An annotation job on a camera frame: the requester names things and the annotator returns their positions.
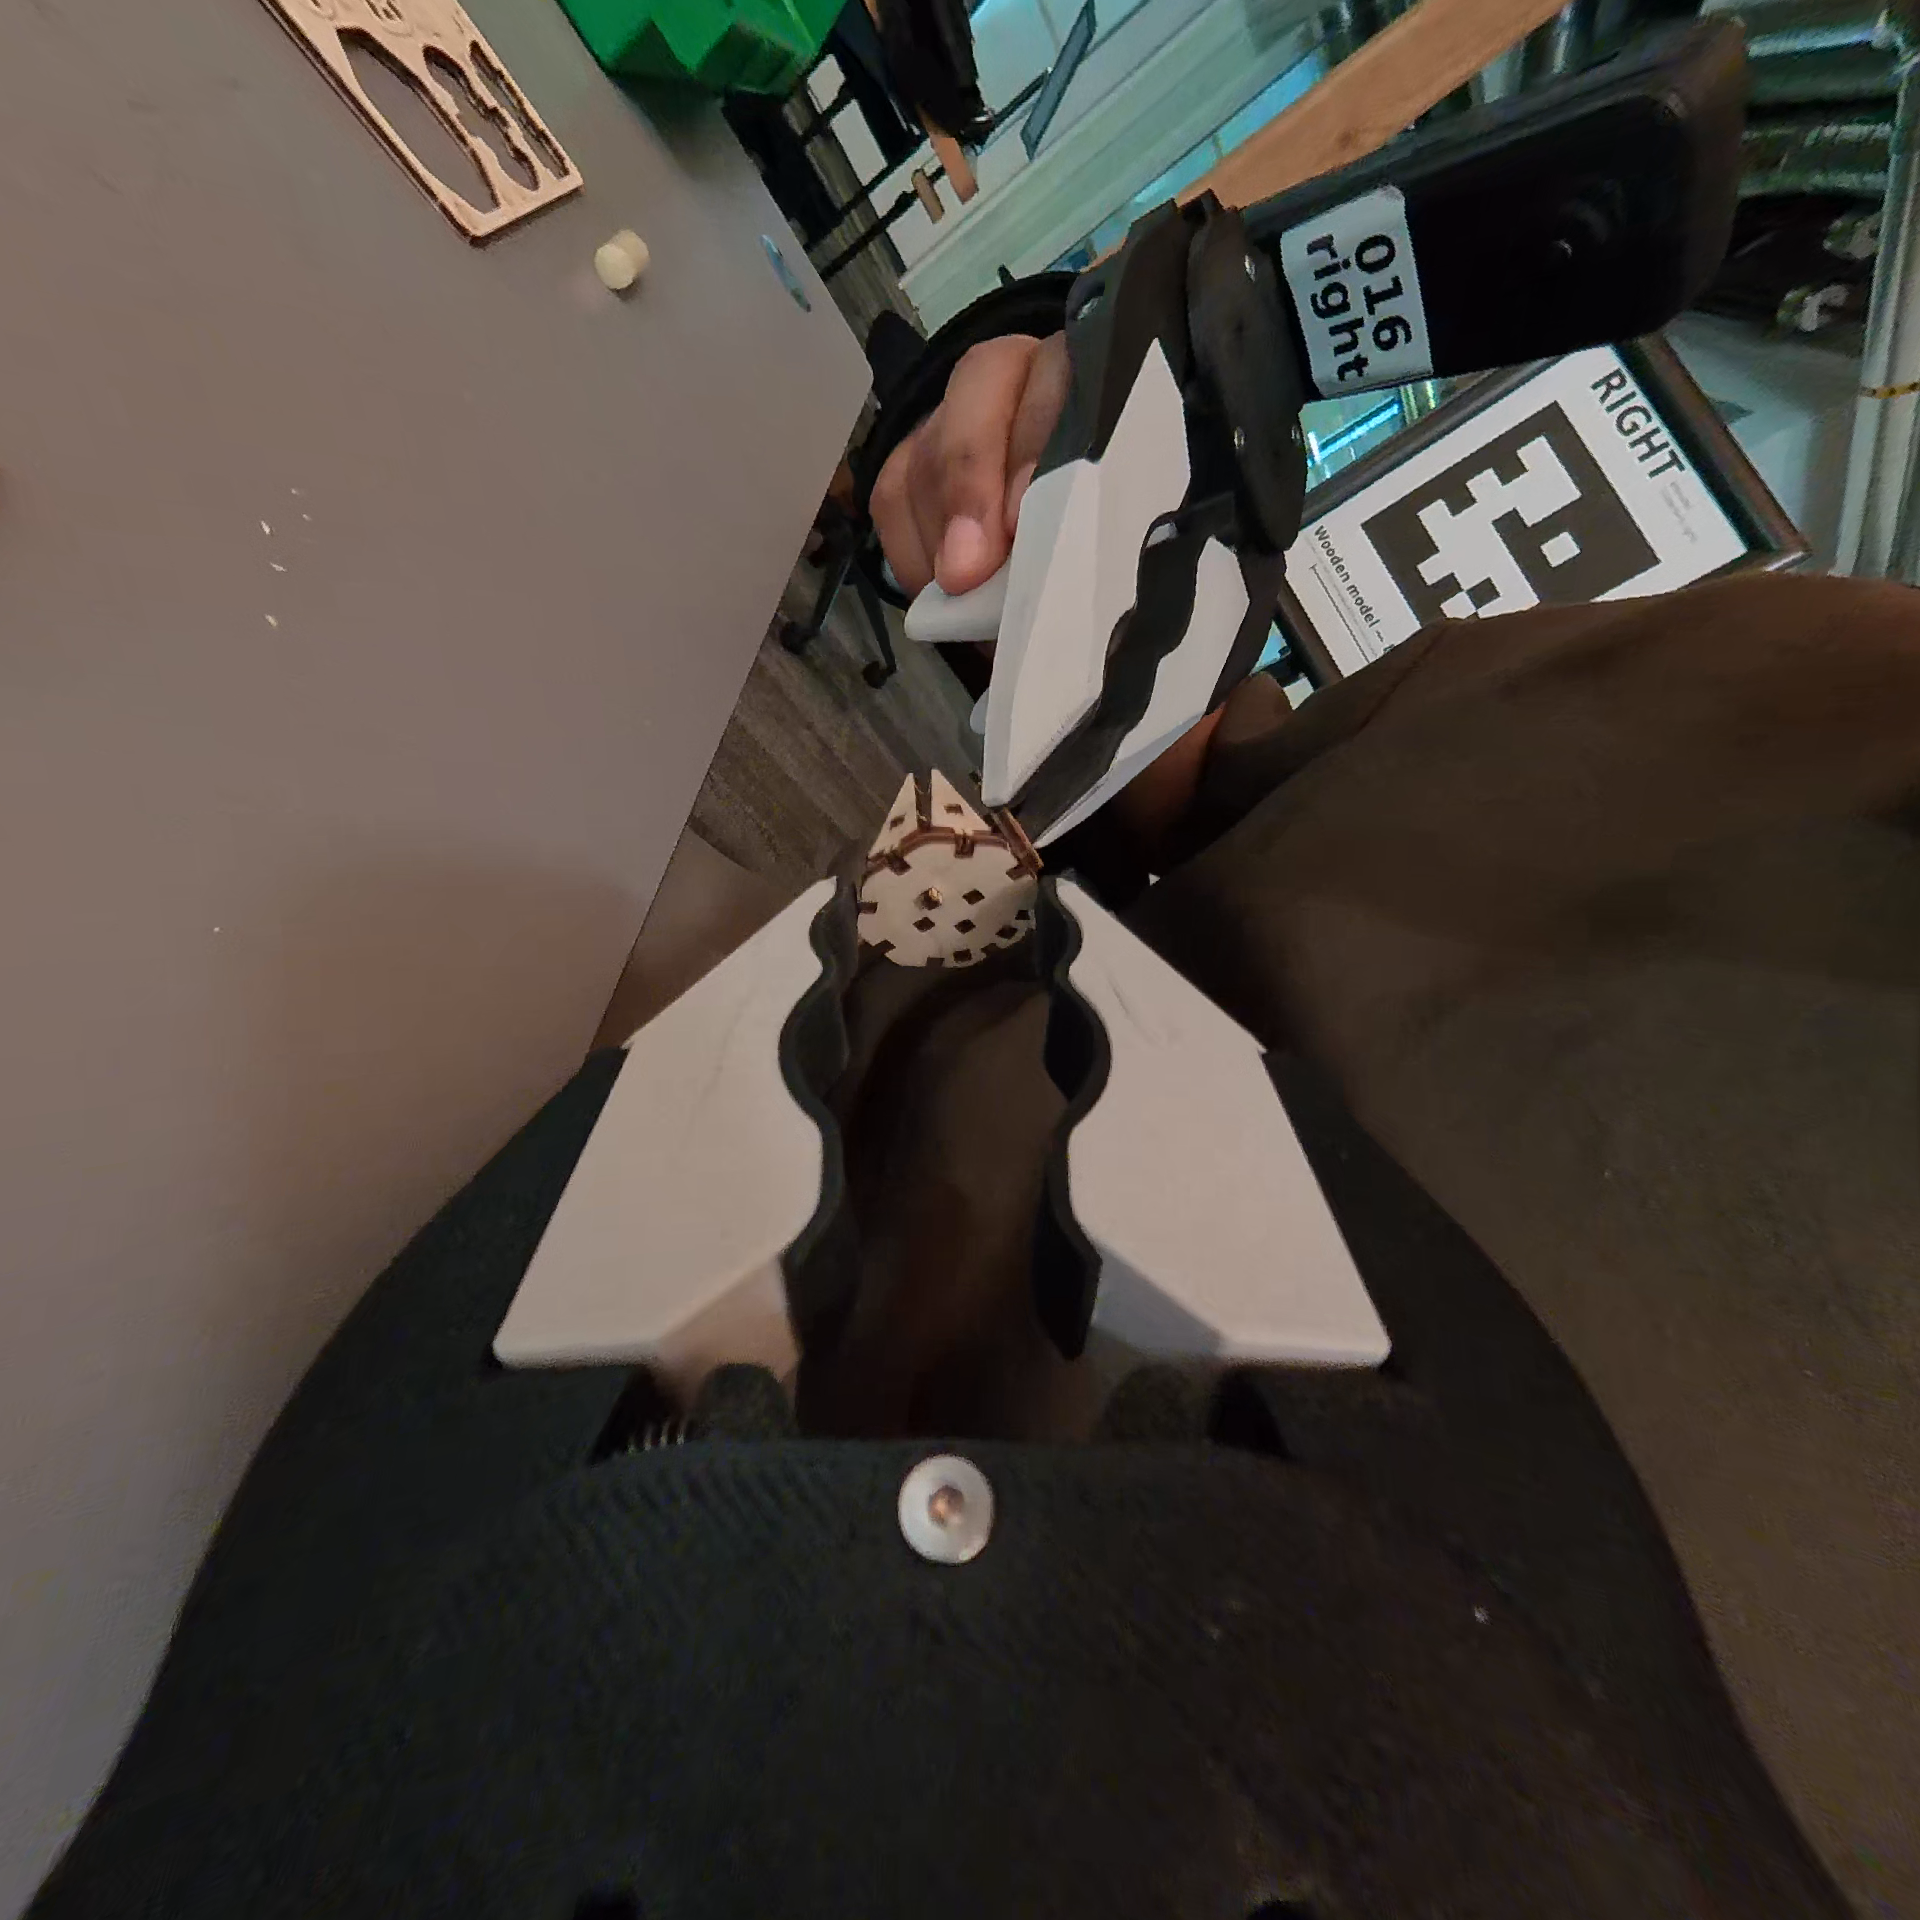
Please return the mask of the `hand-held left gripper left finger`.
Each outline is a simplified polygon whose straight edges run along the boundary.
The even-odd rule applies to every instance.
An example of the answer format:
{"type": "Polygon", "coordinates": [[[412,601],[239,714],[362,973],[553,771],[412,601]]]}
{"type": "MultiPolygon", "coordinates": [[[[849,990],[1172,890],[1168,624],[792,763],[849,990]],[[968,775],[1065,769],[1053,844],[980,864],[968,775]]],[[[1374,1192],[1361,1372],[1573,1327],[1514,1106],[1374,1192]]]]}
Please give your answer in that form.
{"type": "Polygon", "coordinates": [[[828,981],[820,880],[639,1027],[493,1332],[505,1370],[792,1372],[782,1258],[826,1187],[821,1124],[781,1066],[828,981]]]}

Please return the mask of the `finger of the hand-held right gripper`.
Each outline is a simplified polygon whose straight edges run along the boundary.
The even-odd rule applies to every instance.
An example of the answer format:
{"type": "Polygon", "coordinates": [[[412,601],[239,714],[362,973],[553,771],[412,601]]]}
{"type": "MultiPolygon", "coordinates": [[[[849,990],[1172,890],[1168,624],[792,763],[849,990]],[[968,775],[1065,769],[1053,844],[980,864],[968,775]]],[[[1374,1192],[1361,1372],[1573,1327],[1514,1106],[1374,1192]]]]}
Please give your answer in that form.
{"type": "Polygon", "coordinates": [[[1280,563],[1254,568],[1205,541],[1188,559],[1156,548],[1121,627],[1101,700],[1032,780],[1032,844],[1052,847],[1182,740],[1251,671],[1272,627],[1280,563]]]}
{"type": "Polygon", "coordinates": [[[1151,343],[1102,452],[1036,474],[1023,497],[987,687],[987,804],[1012,804],[1101,700],[1140,550],[1188,480],[1184,394],[1151,343]]]}

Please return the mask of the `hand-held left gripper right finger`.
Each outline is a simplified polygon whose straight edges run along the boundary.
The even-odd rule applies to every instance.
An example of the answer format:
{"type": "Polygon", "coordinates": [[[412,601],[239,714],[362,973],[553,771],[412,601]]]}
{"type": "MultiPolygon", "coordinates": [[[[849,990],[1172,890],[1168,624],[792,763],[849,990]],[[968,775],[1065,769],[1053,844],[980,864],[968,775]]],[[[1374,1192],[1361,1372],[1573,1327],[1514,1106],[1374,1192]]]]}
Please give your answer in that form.
{"type": "Polygon", "coordinates": [[[1047,1337],[1217,1364],[1374,1370],[1387,1327],[1262,1044],[1070,879],[1036,898],[1047,1337]]]}

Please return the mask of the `wooden gear hub assembly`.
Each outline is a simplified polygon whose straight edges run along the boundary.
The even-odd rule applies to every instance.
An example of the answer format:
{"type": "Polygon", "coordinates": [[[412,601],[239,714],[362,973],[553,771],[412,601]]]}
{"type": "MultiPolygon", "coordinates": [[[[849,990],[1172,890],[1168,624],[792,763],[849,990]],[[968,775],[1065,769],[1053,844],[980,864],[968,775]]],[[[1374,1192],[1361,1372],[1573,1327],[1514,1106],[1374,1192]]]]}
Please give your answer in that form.
{"type": "Polygon", "coordinates": [[[861,864],[858,941],[911,970],[977,966],[1034,924],[1042,859],[940,771],[910,774],[861,864]]]}

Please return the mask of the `person's right hand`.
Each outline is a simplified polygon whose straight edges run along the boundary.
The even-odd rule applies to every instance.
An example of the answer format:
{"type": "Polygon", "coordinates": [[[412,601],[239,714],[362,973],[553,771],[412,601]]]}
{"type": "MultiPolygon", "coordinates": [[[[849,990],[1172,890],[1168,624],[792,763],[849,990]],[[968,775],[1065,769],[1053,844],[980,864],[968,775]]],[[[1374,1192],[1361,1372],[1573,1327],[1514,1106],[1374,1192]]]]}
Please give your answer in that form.
{"type": "Polygon", "coordinates": [[[942,402],[872,485],[872,528],[904,599],[973,593],[1008,563],[1065,396],[1063,333],[997,336],[958,356],[942,402]]]}

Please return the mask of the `framed marker poster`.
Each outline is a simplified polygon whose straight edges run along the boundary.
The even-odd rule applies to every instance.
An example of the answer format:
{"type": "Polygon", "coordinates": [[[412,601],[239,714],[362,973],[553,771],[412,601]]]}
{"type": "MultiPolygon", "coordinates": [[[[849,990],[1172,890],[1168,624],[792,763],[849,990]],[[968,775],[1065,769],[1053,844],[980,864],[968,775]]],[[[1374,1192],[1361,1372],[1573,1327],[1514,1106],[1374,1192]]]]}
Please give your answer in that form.
{"type": "Polygon", "coordinates": [[[1464,382],[1309,485],[1280,678],[1326,687],[1445,622],[1803,568],[1809,544],[1664,336],[1464,382]]]}

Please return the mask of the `green plastic bin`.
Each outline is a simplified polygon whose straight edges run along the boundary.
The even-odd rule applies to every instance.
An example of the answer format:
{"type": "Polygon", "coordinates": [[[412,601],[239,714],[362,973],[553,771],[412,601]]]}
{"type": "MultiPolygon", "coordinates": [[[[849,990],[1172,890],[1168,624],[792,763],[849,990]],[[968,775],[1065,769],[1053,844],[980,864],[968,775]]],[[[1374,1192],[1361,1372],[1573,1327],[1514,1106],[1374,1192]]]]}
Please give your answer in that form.
{"type": "Polygon", "coordinates": [[[823,51],[844,3],[559,3],[619,83],[782,100],[823,51]]]}

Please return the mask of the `wooden sheet with gear parts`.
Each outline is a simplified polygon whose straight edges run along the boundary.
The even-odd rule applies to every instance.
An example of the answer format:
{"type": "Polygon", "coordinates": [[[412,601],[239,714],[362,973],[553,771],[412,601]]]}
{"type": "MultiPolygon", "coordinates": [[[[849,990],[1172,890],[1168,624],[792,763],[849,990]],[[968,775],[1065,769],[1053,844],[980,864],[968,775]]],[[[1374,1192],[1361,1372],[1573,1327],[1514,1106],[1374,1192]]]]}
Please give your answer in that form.
{"type": "Polygon", "coordinates": [[[578,199],[584,178],[488,37],[458,3],[269,3],[266,12],[351,118],[472,246],[578,199]],[[397,129],[351,64],[365,57],[460,152],[477,199],[397,129]]]}

